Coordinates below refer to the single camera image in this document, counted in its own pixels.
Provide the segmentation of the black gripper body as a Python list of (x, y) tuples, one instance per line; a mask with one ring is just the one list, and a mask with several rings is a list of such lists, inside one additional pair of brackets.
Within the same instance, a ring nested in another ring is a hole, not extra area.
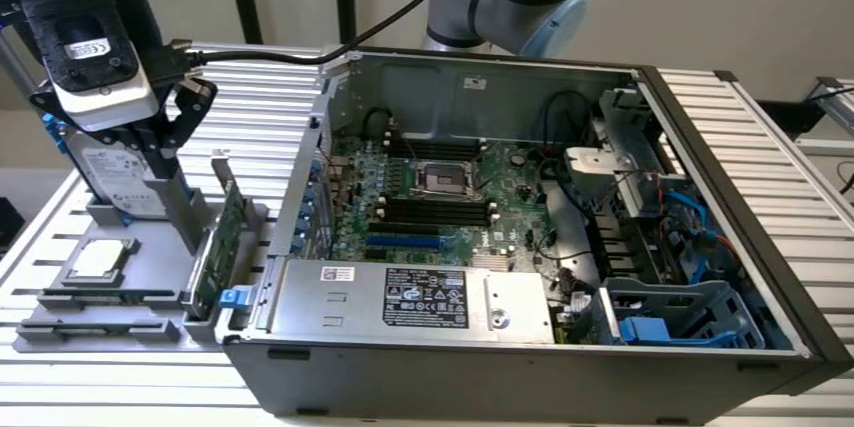
[(177, 77), (172, 68), (166, 67), (168, 55), (160, 28), (148, 0), (113, 0), (121, 24), (138, 57), (140, 71), (144, 73), (157, 110), (154, 114), (125, 126), (138, 137), (133, 141), (144, 151), (154, 151), (166, 142), (168, 118), (165, 99), (176, 83)]

